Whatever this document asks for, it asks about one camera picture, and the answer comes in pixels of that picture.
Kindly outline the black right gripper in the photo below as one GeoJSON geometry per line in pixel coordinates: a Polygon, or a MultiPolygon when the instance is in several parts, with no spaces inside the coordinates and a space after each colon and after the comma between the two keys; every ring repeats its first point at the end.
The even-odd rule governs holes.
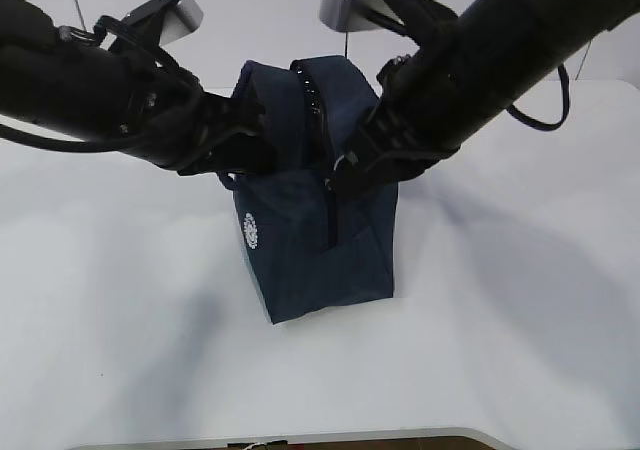
{"type": "Polygon", "coordinates": [[[343,202],[421,175],[473,134],[473,66],[465,55],[396,57],[377,80],[379,102],[343,142],[327,177],[343,202]]]}

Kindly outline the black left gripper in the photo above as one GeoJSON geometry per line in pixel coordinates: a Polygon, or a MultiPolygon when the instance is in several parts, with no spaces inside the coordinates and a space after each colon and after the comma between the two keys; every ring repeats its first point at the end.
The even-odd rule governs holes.
{"type": "Polygon", "coordinates": [[[180,176],[264,175],[275,169],[275,148],[258,138],[266,114],[259,102],[205,92],[199,79],[174,61],[158,63],[137,52],[118,58],[131,90],[124,137],[129,144],[121,153],[180,176]],[[232,137],[236,134],[249,137],[232,137]],[[206,138],[230,139],[205,152],[206,138]]]}

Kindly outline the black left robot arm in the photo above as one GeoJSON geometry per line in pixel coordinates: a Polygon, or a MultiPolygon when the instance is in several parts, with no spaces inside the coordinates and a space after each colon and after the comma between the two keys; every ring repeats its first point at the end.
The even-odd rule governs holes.
{"type": "Polygon", "coordinates": [[[202,19],[195,0],[148,0],[87,31],[55,25],[26,0],[1,0],[1,112],[48,130],[3,126],[2,138],[59,153],[120,152],[182,176],[270,173],[264,108],[207,92],[165,49],[202,19]]]}

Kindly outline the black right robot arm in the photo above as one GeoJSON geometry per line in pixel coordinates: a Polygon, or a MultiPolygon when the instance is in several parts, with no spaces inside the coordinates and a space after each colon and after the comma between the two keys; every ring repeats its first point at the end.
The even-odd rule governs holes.
{"type": "Polygon", "coordinates": [[[321,0],[319,18],[333,31],[385,29],[417,45],[379,72],[380,100],[342,145],[332,190],[351,200],[450,158],[638,10],[639,0],[475,0],[462,13],[434,0],[321,0]]]}

